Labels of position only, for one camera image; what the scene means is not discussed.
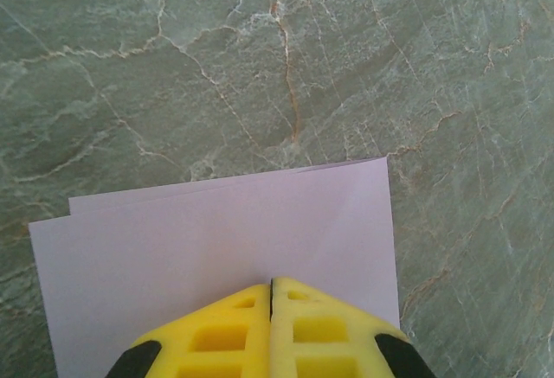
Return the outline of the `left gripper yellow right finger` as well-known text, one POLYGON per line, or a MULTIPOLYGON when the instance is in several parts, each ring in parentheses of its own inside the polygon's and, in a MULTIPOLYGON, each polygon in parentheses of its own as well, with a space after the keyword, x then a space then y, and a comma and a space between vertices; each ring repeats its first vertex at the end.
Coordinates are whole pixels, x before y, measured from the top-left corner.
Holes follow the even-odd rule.
POLYGON ((393 324, 291 278, 271 281, 270 378, 435 378, 393 324))

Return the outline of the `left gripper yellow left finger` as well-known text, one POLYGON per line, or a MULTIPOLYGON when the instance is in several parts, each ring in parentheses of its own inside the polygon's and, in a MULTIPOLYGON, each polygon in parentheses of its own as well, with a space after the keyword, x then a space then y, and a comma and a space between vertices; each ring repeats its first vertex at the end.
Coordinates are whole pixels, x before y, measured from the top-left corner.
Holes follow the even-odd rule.
POLYGON ((268 378, 270 286, 254 285, 150 330, 106 378, 268 378))

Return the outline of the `purple paper sheet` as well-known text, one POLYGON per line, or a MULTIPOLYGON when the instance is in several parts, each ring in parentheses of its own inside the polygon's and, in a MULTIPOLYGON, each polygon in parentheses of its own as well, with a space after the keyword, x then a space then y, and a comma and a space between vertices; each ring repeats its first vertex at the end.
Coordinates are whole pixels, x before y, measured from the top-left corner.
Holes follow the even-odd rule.
POLYGON ((59 378, 104 378, 147 331, 282 276, 399 321, 383 158, 224 178, 29 232, 59 378))

